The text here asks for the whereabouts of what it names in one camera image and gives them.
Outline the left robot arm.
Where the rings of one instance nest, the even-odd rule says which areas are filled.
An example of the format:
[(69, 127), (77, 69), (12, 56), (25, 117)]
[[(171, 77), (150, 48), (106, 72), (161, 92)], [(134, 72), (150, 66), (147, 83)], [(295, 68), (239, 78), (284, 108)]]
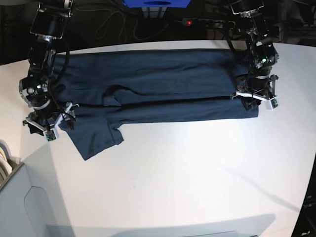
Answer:
[(260, 12), (264, 3), (261, 0), (234, 0), (228, 5), (232, 14), (237, 17), (236, 26), (245, 40), (245, 53), (249, 59), (248, 72), (236, 77), (239, 83), (231, 98), (241, 98), (248, 111), (261, 103), (272, 111), (279, 105), (275, 94), (278, 76), (271, 74), (279, 55)]

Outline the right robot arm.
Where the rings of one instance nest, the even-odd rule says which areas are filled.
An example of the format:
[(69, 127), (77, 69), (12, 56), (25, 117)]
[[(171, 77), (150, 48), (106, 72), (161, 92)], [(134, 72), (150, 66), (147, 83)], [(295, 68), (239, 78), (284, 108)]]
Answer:
[(75, 104), (59, 103), (54, 89), (65, 73), (70, 59), (70, 51), (66, 49), (64, 66), (57, 77), (54, 77), (56, 49), (54, 42), (61, 40), (68, 21), (72, 16), (75, 2), (73, 0), (41, 0), (35, 19), (31, 25), (31, 34), (37, 36), (35, 44), (28, 53), (30, 64), (28, 74), (19, 81), (21, 98), (33, 109), (24, 120), (30, 133), (43, 136), (50, 142), (58, 139), (58, 127), (62, 121), (73, 126), (76, 119)]

